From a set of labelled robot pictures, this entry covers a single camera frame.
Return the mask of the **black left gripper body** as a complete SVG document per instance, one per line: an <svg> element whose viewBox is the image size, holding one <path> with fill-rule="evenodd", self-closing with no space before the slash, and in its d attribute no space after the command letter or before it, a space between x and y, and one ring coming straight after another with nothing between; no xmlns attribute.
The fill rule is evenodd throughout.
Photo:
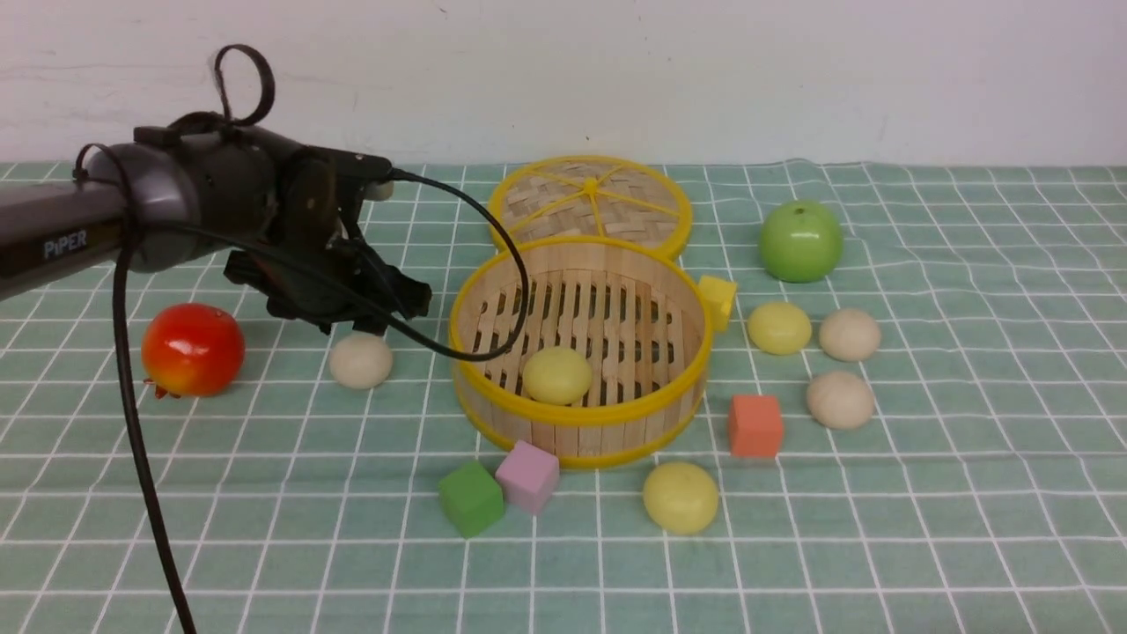
<svg viewBox="0 0 1127 634"><path fill-rule="evenodd" d="M225 244L233 248L223 269L228 280L264 294L267 313L279 320L304 321L325 334L338 322L384 334L396 322L431 312L431 286L369 247L347 242L316 255L246 240Z"/></svg>

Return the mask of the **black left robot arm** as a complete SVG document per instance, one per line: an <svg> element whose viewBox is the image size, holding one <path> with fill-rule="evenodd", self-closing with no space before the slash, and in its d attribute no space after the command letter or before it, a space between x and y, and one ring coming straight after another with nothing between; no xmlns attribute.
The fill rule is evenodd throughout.
<svg viewBox="0 0 1127 634"><path fill-rule="evenodd" d="M358 216L394 184L387 158L310 148L248 126L141 126L128 144L85 150L69 181L5 186L1 288L8 300L117 260L161 273L228 250L228 282L267 313L329 333L382 334L431 311L431 286L366 244Z"/></svg>

